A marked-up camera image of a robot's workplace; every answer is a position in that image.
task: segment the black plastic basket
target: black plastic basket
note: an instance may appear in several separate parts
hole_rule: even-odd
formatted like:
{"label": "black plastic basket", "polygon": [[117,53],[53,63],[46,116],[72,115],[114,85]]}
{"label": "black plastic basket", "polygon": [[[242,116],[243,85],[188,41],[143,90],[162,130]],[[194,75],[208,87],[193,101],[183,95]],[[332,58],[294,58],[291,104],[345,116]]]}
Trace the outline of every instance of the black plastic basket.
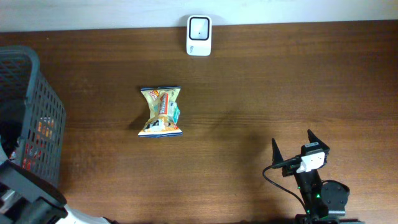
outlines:
{"label": "black plastic basket", "polygon": [[0,47],[0,136],[7,157],[58,185],[66,112],[28,47]]}

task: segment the white plug-in device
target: white plug-in device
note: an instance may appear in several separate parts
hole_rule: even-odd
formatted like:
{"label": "white plug-in device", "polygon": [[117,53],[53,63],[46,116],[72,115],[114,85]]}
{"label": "white plug-in device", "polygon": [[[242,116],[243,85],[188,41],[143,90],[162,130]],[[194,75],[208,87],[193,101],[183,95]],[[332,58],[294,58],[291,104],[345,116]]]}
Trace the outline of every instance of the white plug-in device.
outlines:
{"label": "white plug-in device", "polygon": [[304,171],[310,172],[311,170],[317,169],[323,165],[324,160],[324,152],[318,152],[309,156],[302,156],[300,167],[297,169],[297,173],[299,174]]}
{"label": "white plug-in device", "polygon": [[211,52],[211,18],[190,16],[187,21],[187,53],[192,56],[208,56]]}

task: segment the chip bag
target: chip bag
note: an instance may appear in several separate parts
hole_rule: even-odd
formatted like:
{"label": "chip bag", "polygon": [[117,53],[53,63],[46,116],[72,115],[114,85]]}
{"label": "chip bag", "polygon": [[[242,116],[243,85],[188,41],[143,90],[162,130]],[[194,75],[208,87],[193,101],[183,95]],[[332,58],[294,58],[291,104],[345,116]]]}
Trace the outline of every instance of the chip bag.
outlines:
{"label": "chip bag", "polygon": [[141,93],[149,105],[150,118],[139,132],[139,137],[161,138],[182,135],[177,126],[180,110],[175,102],[180,89],[180,86],[141,88]]}

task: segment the white component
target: white component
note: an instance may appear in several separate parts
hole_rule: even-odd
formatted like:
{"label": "white component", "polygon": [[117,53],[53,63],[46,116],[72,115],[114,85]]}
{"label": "white component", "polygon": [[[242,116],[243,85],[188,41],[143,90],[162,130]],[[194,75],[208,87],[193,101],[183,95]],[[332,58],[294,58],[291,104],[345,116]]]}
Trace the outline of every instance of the white component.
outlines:
{"label": "white component", "polygon": [[157,119],[156,121],[152,122],[151,124],[148,124],[145,128],[144,131],[148,132],[148,131],[161,131],[164,130],[165,126],[164,126],[164,122],[161,119]]}
{"label": "white component", "polygon": [[325,153],[318,152],[309,156],[301,157],[300,167],[297,169],[297,173],[310,172],[313,169],[317,169],[323,165],[325,160]]}
{"label": "white component", "polygon": [[78,210],[71,209],[68,205],[65,206],[68,212],[66,218],[61,218],[57,224],[109,224],[109,222],[102,217],[91,217]]}
{"label": "white component", "polygon": [[208,16],[190,16],[187,21],[187,53],[208,56],[211,52],[211,26]]}

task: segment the brown wooden surface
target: brown wooden surface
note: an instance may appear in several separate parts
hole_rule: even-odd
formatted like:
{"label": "brown wooden surface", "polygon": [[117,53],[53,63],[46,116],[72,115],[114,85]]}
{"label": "brown wooden surface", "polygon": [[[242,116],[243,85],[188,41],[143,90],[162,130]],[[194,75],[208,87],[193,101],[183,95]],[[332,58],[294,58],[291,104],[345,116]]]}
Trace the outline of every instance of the brown wooden surface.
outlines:
{"label": "brown wooden surface", "polygon": [[[31,46],[65,104],[60,190],[122,223],[231,223],[302,213],[261,175],[312,129],[330,147],[323,179],[351,188],[348,218],[398,220],[398,22],[213,28],[209,57],[185,29],[1,34]],[[183,136],[142,139],[141,86],[181,85]],[[288,189],[293,177],[269,175]]]}

